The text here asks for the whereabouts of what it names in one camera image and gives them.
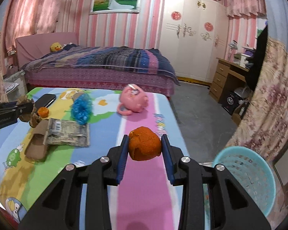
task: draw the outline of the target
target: red paper cut decoration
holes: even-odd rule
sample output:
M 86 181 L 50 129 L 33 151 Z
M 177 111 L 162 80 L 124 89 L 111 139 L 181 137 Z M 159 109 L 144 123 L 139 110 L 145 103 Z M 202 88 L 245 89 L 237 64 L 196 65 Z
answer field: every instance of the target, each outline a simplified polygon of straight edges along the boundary
M 210 22 L 206 22 L 204 24 L 204 28 L 208 31 L 211 32 L 214 29 L 214 26 Z
M 179 13 L 178 11 L 174 11 L 171 14 L 171 17 L 174 21 L 179 21 L 181 19 L 181 13 Z

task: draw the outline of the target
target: white wedding dress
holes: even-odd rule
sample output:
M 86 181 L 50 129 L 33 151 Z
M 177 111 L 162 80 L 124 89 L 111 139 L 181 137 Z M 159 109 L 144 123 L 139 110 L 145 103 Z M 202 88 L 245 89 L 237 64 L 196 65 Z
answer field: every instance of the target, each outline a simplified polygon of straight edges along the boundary
M 109 0 L 108 9 L 134 9 L 132 5 L 122 5 L 115 0 Z

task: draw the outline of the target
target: wooden desk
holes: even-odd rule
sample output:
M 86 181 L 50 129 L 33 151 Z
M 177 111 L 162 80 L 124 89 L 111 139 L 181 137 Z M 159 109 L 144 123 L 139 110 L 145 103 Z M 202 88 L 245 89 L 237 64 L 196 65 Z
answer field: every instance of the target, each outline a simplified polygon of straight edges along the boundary
M 209 94 L 220 103 L 227 91 L 234 91 L 236 88 L 245 86 L 245 74 L 248 69 L 238 64 L 217 58 L 219 60 L 214 80 L 210 86 Z M 240 116 L 236 113 L 232 115 L 232 120 L 238 125 Z

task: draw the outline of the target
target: pink plastic toy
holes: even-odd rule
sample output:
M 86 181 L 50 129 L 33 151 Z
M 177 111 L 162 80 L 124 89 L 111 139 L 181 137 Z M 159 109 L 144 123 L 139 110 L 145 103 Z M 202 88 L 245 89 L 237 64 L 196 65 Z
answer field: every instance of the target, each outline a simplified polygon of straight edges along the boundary
M 140 113 L 148 106 L 146 93 L 135 84 L 129 84 L 123 89 L 119 101 L 117 112 L 124 116 L 131 115 L 133 112 Z

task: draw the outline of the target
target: turquoise laundry basket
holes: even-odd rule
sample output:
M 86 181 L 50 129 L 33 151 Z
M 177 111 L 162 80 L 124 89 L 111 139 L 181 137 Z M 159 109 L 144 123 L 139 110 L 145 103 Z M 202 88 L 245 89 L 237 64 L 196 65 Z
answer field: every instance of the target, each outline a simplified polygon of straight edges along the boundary
M 267 217 L 274 205 L 276 185 L 266 161 L 246 147 L 233 146 L 217 155 L 213 167 L 219 163 L 232 173 Z

